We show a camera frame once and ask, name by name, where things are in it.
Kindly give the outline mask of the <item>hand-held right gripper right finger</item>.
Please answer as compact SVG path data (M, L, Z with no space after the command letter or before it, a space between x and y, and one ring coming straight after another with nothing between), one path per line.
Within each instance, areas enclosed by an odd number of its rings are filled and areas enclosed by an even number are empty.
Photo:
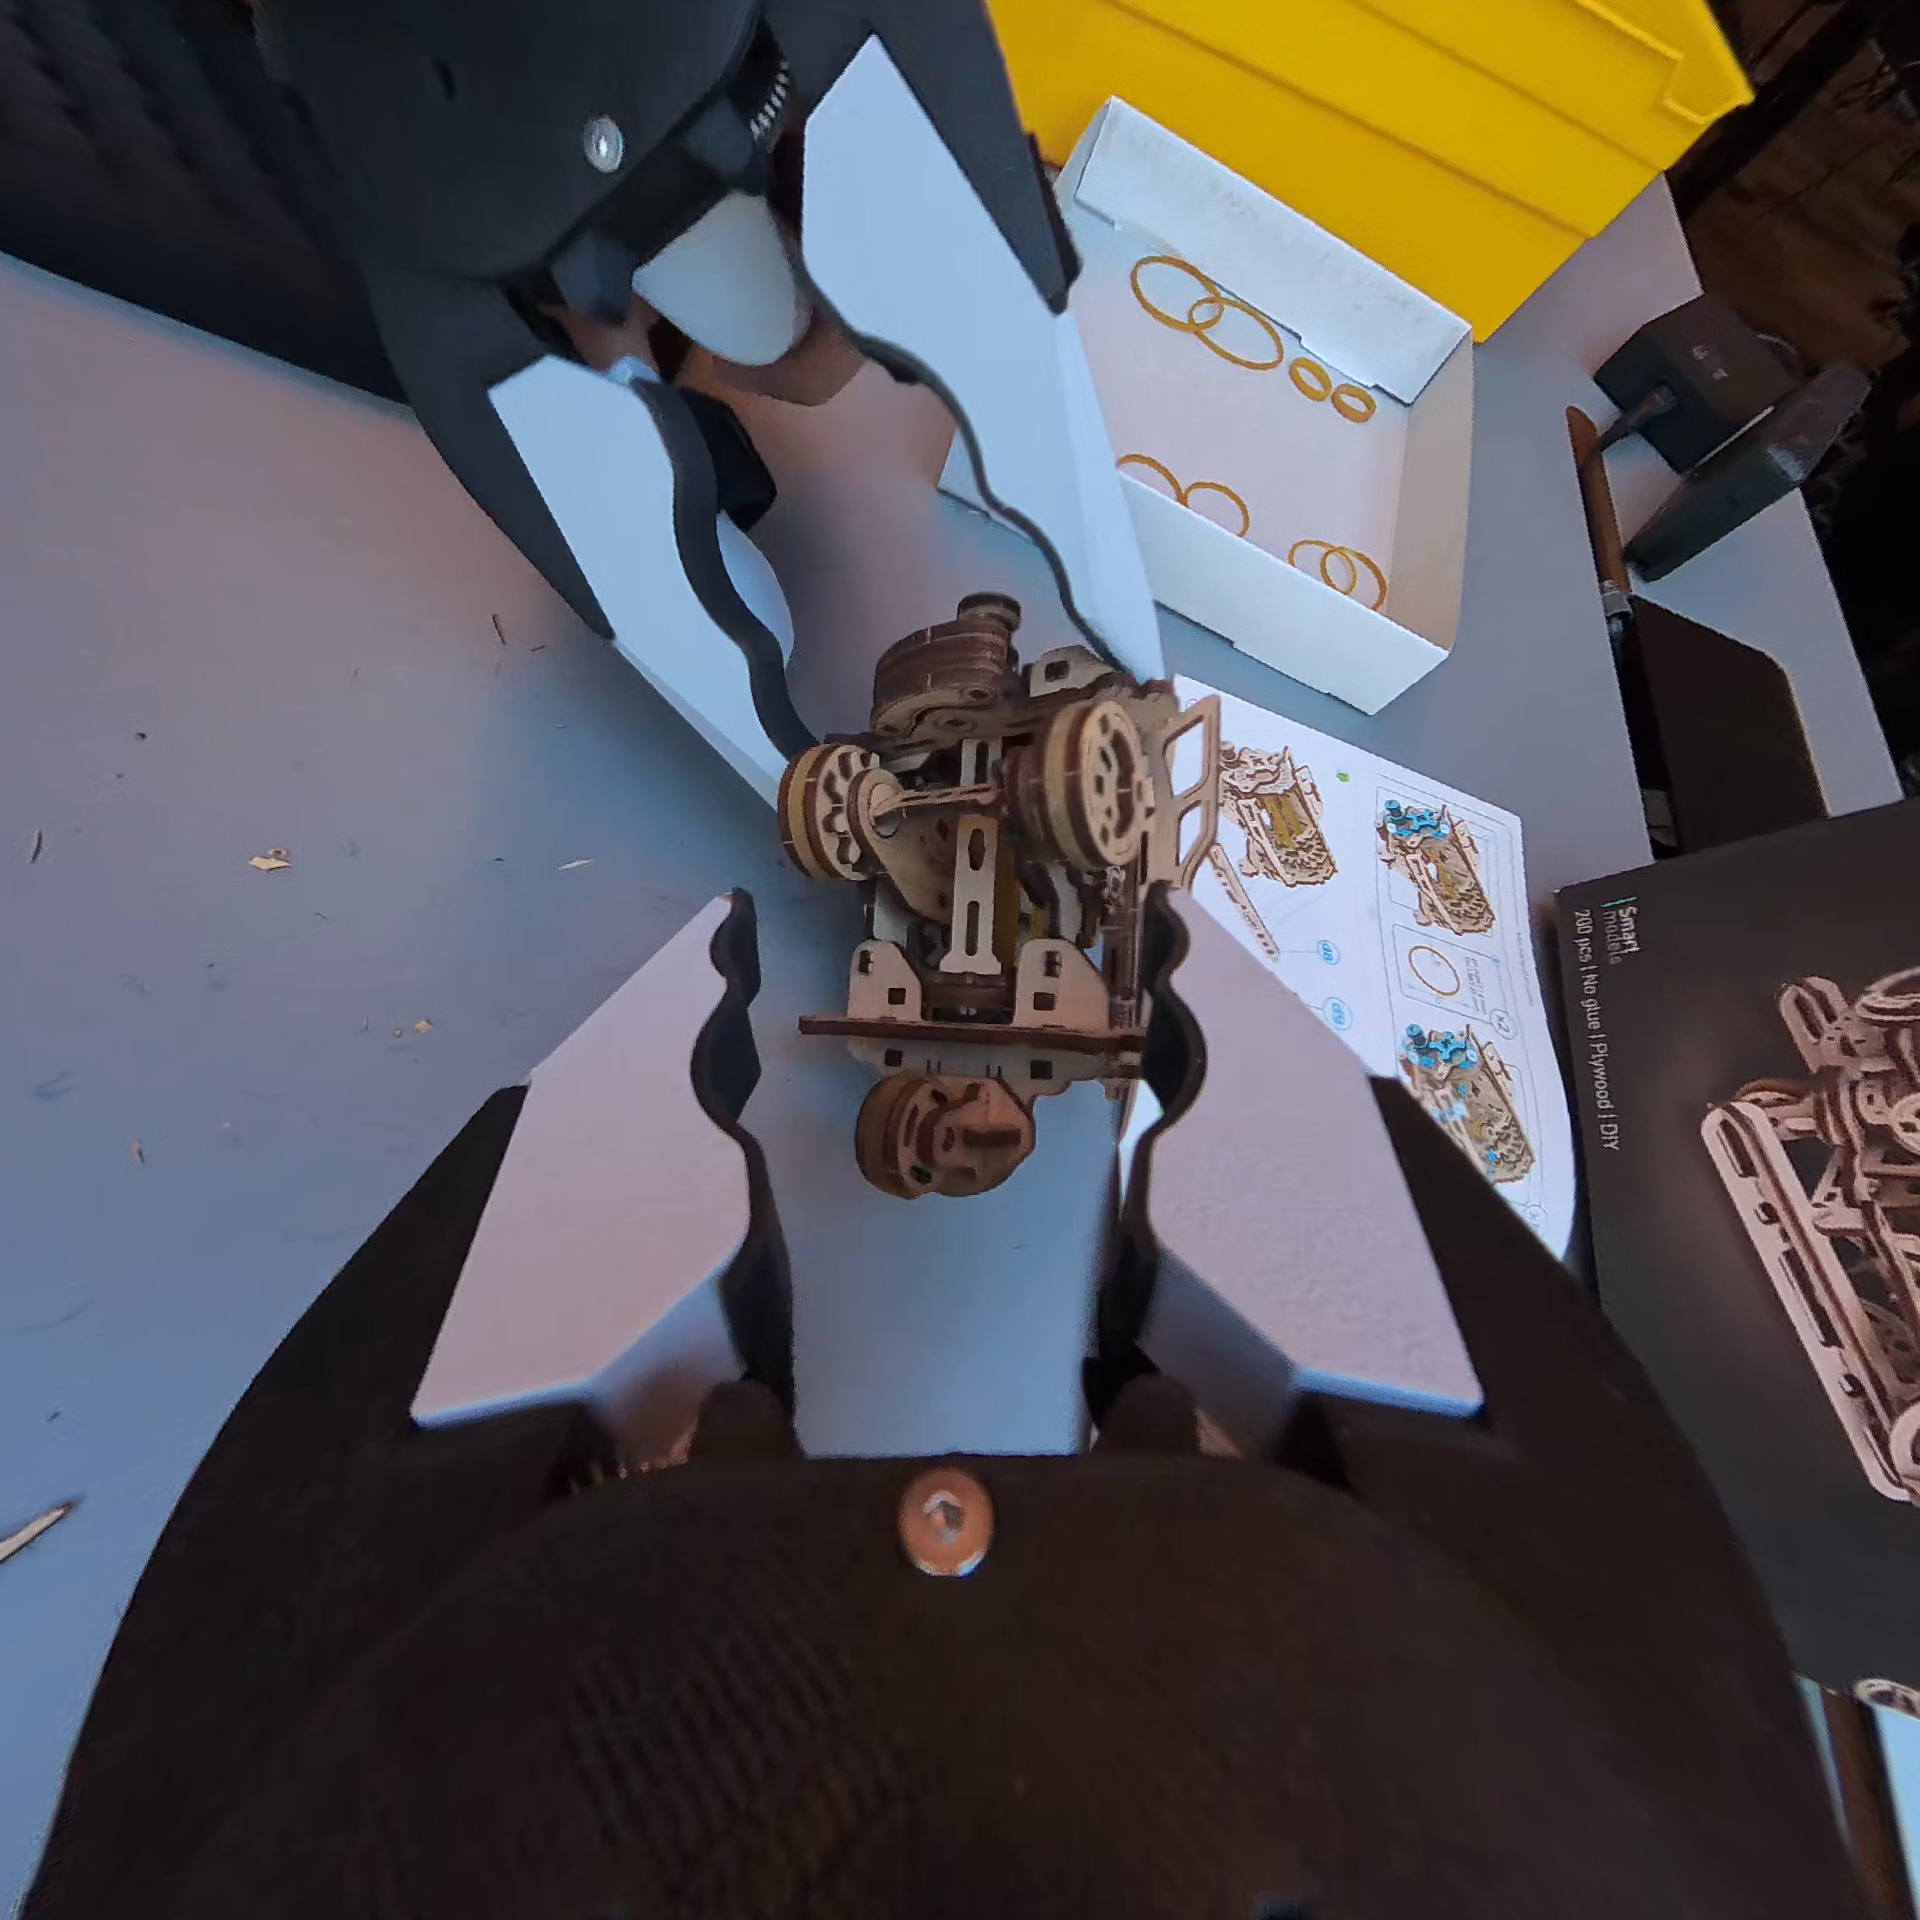
M1184 890L1141 944L1151 1122L1121 1145L1089 1415L1149 1370L1259 1456L1303 1393L1472 1417L1481 1383L1377 1084Z

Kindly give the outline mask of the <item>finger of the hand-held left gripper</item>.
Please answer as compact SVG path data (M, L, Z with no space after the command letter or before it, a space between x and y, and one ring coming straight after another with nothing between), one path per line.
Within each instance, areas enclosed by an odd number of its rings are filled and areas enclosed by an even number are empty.
M688 397L544 357L490 400L615 648L774 797L815 742L787 684L793 618L774 565L721 510Z
M1162 679L1083 338L1018 263L879 37L808 119L802 182L816 292L861 345L943 394L982 506L1046 552L1073 623L1137 679Z

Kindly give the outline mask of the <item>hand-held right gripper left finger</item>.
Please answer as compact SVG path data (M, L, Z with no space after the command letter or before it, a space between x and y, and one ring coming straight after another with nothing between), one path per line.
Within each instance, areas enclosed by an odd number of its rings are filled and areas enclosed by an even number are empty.
M727 1381L791 1413L790 1260L744 1124L759 984L752 898L718 895L533 1069L419 1426L566 1402L658 1456Z

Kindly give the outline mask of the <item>wooden mechanical model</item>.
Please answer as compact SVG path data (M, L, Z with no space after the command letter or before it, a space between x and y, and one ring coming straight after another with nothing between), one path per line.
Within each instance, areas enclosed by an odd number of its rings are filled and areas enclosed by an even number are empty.
M974 592L875 663L871 721L791 759L784 850L870 906L837 1037L875 1085L862 1177L970 1197L1033 1152L1042 1097L1141 1076L1145 910L1217 840L1221 700L1137 679L1087 645L1018 656L1022 610Z

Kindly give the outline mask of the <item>black model kit box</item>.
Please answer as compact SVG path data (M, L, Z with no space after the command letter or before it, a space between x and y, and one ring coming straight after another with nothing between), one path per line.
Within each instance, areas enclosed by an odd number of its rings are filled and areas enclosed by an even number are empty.
M1597 1280L1801 1672L1919 1681L1919 804L1554 904Z

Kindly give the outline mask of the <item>person's left hand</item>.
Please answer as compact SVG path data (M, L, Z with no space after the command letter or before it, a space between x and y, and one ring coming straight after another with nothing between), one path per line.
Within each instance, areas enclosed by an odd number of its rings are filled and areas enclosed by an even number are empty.
M802 336L774 362L737 362L695 343L680 365L677 383L729 401L758 394L818 406L842 392L870 362L837 317L816 304Z

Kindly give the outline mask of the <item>group of tan rubber bands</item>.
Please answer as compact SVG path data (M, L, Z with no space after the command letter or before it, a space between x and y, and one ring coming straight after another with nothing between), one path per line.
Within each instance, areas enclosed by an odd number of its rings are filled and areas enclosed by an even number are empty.
M1153 447L1126 447L1119 466L1333 592L1385 608L1407 405L1329 367L1179 255L1141 255L1129 287L1158 327L1232 372L1229 386L1211 381L1207 417L1184 432L1232 462L1182 472Z

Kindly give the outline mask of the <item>white instruction booklet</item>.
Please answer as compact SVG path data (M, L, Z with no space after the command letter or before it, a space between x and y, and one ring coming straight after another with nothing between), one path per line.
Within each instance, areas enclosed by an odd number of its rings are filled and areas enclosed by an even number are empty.
M1232 694L1218 730L1198 902L1563 1257L1577 1166L1521 820Z

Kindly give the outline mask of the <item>black foam pad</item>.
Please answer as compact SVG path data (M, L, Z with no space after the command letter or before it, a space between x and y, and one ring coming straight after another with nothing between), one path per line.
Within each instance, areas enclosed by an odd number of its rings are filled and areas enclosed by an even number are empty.
M6 2L3 249L403 400L250 4Z

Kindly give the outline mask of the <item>white cardboard box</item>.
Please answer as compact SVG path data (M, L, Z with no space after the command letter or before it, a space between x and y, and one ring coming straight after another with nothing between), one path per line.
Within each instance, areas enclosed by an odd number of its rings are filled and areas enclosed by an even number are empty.
M1472 327L1121 97L1056 192L1155 598L1379 713L1456 636Z

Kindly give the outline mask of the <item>yellow plastic bin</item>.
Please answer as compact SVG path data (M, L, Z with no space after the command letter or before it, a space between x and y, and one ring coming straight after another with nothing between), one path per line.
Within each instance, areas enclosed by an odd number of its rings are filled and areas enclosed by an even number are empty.
M1065 160L1139 106L1489 341L1754 100L1701 2L991 2Z

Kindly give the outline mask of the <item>black block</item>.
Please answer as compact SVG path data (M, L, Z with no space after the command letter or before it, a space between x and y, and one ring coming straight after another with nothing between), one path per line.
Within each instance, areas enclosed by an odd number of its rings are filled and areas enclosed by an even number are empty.
M1617 669L1658 855L1830 817L1793 684L1762 648L1634 597Z

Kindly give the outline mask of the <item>dark grey power adapter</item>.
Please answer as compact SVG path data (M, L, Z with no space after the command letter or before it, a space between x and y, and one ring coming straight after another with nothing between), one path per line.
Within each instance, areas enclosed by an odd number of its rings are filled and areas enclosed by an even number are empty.
M1734 306L1699 294L1637 327L1593 381L1617 406L1600 447L1639 436L1690 472L1789 397L1799 369Z

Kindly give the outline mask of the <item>dark grey block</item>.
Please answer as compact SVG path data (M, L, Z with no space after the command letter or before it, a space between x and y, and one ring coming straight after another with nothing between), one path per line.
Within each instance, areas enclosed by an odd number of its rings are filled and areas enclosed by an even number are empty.
M1691 469L1624 543L1624 559L1658 582L1806 484L1871 392L1871 372L1814 372Z

